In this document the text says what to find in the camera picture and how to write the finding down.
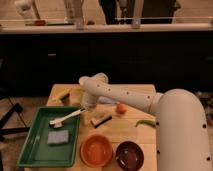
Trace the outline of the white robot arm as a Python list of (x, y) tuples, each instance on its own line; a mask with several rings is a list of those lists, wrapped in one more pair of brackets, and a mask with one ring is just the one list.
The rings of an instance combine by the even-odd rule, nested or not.
[(212, 171), (205, 110), (193, 93), (131, 90), (110, 84), (103, 73), (82, 76), (79, 84), (85, 108), (107, 97), (156, 117), (157, 171)]

